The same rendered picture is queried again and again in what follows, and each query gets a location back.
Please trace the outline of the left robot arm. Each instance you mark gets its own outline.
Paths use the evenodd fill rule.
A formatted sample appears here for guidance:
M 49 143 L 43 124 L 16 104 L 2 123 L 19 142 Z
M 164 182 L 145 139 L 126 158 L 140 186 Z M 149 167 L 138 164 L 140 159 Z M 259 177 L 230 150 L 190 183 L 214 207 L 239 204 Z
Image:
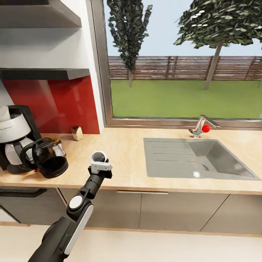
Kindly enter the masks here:
M 63 262 L 74 245 L 93 212 L 94 199 L 105 178 L 111 179 L 113 164 L 107 158 L 94 162 L 89 166 L 90 177 L 75 196 L 70 200 L 66 213 L 75 222 L 61 217 L 54 222 L 44 234 L 41 245 L 30 257 L 28 262 Z

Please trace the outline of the bottle of coffee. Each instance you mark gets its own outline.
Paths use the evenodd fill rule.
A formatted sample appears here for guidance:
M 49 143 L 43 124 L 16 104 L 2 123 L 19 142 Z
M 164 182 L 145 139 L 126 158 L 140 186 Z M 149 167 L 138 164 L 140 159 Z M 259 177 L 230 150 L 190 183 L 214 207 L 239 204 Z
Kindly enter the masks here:
M 62 144 L 61 144 L 61 141 L 57 138 L 57 137 L 54 137 L 52 138 L 53 140 L 56 140 L 56 143 L 61 147 L 62 149 Z

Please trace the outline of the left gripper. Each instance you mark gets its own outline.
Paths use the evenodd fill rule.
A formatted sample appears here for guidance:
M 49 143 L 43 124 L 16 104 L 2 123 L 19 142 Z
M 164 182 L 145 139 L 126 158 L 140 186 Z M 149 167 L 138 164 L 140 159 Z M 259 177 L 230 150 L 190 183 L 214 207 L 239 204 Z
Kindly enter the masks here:
M 105 158 L 103 158 L 100 162 L 104 162 L 104 160 L 105 160 Z M 109 162 L 109 160 L 107 158 L 105 163 L 108 163 L 108 162 Z M 91 172 L 91 166 L 89 166 L 88 171 L 90 173 L 90 177 L 88 178 L 87 181 L 92 181 L 92 182 L 96 183 L 99 188 L 100 188 L 100 186 L 101 186 L 101 184 L 102 184 L 102 182 L 105 178 L 107 178 L 107 179 L 112 178 L 111 170 L 108 170 L 108 171 L 101 170 L 101 171 L 98 172 L 98 174 L 94 174 L 94 173 Z

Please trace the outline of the coffee cup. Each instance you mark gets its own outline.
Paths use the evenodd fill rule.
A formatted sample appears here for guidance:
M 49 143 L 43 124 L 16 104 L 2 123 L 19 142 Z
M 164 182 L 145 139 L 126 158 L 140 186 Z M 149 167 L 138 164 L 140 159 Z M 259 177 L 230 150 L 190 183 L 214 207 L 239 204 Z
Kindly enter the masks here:
M 89 158 L 91 164 L 94 162 L 99 162 L 101 161 L 103 158 L 105 158 L 104 162 L 106 162 L 107 160 L 107 155 L 102 152 L 102 151 L 96 151 L 91 155 L 91 158 Z

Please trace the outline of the electric kettle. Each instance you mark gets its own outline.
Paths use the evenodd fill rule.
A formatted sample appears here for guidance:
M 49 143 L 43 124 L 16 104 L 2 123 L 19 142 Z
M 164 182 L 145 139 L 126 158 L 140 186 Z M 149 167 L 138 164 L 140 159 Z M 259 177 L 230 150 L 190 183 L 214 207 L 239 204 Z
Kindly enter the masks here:
M 25 152 L 32 148 L 34 163 L 26 159 Z M 62 175 L 68 169 L 66 154 L 52 138 L 41 138 L 26 145 L 20 152 L 24 166 L 39 171 L 45 178 L 51 179 Z

